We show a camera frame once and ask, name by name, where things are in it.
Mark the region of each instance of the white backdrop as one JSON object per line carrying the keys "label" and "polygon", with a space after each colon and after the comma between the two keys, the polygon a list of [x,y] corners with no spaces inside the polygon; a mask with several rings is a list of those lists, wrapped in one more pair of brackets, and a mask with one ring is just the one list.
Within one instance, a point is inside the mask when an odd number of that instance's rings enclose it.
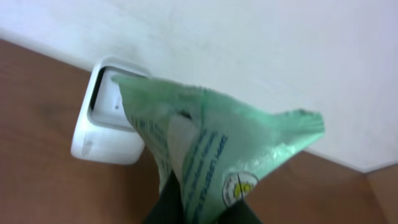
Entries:
{"label": "white backdrop", "polygon": [[319,110],[326,136],[308,151],[363,172],[398,161],[396,0],[1,0],[0,36],[87,70],[117,55],[266,111]]}

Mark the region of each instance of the green plastic bag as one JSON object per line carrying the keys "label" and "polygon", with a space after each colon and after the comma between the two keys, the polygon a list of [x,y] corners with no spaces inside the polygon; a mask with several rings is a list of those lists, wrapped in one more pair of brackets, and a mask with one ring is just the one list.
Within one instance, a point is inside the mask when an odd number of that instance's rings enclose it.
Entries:
{"label": "green plastic bag", "polygon": [[157,79],[113,77],[151,150],[160,190],[173,169],[187,223],[212,223],[260,179],[323,136],[322,116],[267,114],[230,96]]}

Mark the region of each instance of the brown surface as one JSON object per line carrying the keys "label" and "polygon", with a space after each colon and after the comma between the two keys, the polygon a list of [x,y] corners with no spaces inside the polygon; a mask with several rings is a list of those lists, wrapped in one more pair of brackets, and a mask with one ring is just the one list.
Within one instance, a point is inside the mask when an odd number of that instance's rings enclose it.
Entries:
{"label": "brown surface", "polygon": [[[0,41],[1,223],[137,223],[158,197],[133,166],[70,155],[88,72]],[[385,223],[364,175],[301,153],[249,196],[266,223]]]}
{"label": "brown surface", "polygon": [[368,174],[381,208],[390,224],[398,224],[398,165]]}

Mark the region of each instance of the plastic bag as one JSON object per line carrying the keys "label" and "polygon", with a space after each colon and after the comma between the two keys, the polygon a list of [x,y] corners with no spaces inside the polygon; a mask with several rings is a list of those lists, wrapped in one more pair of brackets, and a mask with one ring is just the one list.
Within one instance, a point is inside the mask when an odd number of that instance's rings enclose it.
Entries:
{"label": "plastic bag", "polygon": [[173,169],[187,223],[212,223],[267,174],[324,133],[304,110],[267,114],[230,96],[164,80],[113,77],[151,150],[160,190]]}

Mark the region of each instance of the round logo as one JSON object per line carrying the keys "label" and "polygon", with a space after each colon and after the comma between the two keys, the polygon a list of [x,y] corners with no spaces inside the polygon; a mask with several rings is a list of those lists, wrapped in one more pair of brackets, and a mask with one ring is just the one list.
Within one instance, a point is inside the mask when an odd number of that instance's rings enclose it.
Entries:
{"label": "round logo", "polygon": [[237,172],[227,177],[223,187],[223,199],[227,207],[243,199],[256,184],[258,179],[249,172]]}

